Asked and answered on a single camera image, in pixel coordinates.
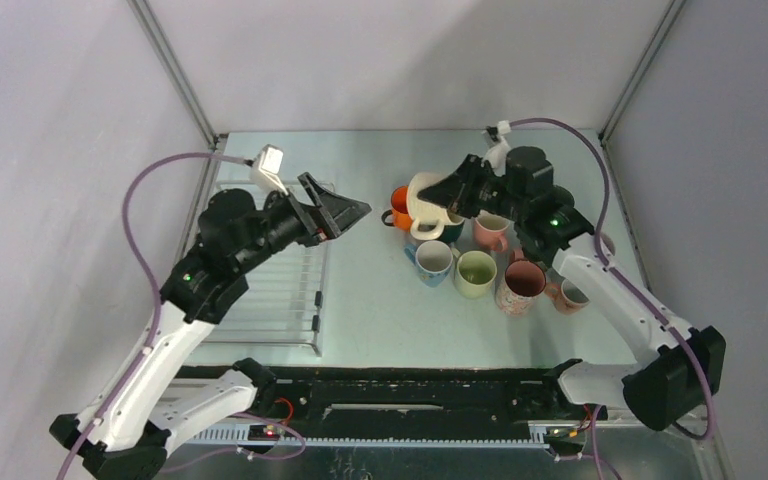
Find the dark teal mug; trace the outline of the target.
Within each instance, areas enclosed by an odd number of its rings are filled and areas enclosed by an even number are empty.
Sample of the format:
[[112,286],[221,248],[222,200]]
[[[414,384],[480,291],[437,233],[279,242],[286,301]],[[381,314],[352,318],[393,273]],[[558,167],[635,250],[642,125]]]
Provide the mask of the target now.
[[443,232],[438,237],[438,240],[446,244],[456,242],[462,234],[464,225],[464,222],[446,225],[443,229]]

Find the cream mug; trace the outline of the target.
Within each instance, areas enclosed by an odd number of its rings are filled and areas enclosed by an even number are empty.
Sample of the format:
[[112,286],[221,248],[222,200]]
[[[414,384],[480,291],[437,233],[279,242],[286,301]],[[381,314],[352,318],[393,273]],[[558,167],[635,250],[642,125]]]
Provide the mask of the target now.
[[462,225],[464,218],[451,213],[444,207],[419,198],[419,193],[446,177],[442,173],[420,172],[413,176],[408,184],[407,206],[412,218],[410,234],[417,240],[438,239],[446,227]]

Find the pink mug white inside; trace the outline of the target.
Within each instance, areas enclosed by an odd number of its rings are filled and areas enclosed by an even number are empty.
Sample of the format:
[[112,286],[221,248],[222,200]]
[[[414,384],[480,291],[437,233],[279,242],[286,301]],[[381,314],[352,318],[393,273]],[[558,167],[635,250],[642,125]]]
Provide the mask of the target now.
[[509,248],[507,232],[510,221],[488,212],[480,213],[473,222],[472,237],[475,244],[493,252],[504,253]]

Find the orange mug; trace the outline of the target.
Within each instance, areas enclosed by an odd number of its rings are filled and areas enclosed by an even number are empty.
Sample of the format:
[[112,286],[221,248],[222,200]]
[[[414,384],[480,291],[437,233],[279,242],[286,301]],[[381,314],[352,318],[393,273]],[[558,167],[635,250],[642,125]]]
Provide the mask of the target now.
[[395,189],[390,196],[390,208],[386,210],[381,221],[385,226],[395,227],[408,232],[413,223],[408,212],[408,187],[401,186]]

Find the light blue mug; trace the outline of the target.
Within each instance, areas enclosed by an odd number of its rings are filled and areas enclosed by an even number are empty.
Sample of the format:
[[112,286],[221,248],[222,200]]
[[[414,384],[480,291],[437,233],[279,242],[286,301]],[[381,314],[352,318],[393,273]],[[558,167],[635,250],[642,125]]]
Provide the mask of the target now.
[[406,244],[403,252],[421,283],[429,288],[440,286],[455,264],[455,249],[437,240]]

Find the light green mug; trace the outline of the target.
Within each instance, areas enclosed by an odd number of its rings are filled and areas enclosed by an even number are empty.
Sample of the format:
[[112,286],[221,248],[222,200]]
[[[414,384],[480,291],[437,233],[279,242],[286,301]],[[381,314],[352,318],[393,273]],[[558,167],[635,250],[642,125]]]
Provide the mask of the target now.
[[467,251],[458,256],[453,275],[458,293],[467,299],[477,299],[487,294],[494,285],[496,261],[486,252]]

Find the dark grey mug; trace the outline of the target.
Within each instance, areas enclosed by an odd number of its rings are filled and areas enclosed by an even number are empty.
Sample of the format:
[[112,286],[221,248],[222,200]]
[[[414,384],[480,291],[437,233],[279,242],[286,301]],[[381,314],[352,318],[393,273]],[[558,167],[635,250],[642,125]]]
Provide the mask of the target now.
[[575,198],[573,194],[560,185],[553,186],[552,196],[554,201],[558,204],[566,205],[572,208],[575,207]]

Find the pink patterned mug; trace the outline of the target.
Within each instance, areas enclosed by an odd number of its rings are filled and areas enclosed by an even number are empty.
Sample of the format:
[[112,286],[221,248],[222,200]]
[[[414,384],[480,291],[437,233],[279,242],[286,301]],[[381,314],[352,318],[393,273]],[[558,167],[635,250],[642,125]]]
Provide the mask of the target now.
[[524,316],[544,292],[546,285],[544,270],[528,260],[521,248],[516,248],[511,251],[496,286],[496,306],[508,316]]

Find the salmon pink pitcher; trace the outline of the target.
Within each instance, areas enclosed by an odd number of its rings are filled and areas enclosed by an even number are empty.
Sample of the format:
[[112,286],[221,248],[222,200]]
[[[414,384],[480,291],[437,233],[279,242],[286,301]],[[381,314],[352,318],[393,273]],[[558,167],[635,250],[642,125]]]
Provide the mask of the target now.
[[550,282],[545,287],[555,310],[563,315],[573,315],[590,305],[590,299],[569,279]]

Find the lilac mug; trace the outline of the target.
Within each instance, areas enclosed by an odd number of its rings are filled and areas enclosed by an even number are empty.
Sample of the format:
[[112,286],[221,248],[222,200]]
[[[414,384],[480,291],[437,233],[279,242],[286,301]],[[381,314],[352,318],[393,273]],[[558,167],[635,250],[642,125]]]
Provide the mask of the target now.
[[605,232],[599,234],[603,258],[606,263],[611,263],[616,254],[616,246],[613,239]]

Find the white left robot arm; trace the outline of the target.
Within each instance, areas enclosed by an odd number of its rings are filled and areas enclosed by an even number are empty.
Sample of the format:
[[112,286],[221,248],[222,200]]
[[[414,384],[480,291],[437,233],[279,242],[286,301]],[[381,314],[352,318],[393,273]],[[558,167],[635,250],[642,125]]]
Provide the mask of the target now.
[[309,196],[270,192],[214,194],[198,218],[194,245],[160,288],[153,316],[117,376],[82,412],[61,414],[52,437],[97,479],[150,479],[184,442],[223,418],[264,416],[276,403],[276,378],[246,358],[192,396],[163,403],[162,394],[193,350],[247,291],[247,275],[292,244],[336,239],[370,206],[303,174]]

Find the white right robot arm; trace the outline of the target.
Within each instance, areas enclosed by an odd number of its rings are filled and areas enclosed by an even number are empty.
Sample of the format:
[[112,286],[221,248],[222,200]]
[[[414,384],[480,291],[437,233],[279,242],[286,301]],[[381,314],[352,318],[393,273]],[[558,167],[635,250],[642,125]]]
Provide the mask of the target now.
[[543,150],[514,148],[503,174],[469,155],[453,173],[420,187],[416,195],[465,218],[489,213],[510,221],[526,257],[580,289],[631,351],[631,364],[572,359],[557,366],[554,383],[541,392],[548,414],[566,418],[580,405],[625,408],[646,427],[662,431],[703,406],[708,424],[700,436],[713,435],[725,338],[713,326],[693,327],[626,276],[594,225],[576,209],[573,195],[555,184]]

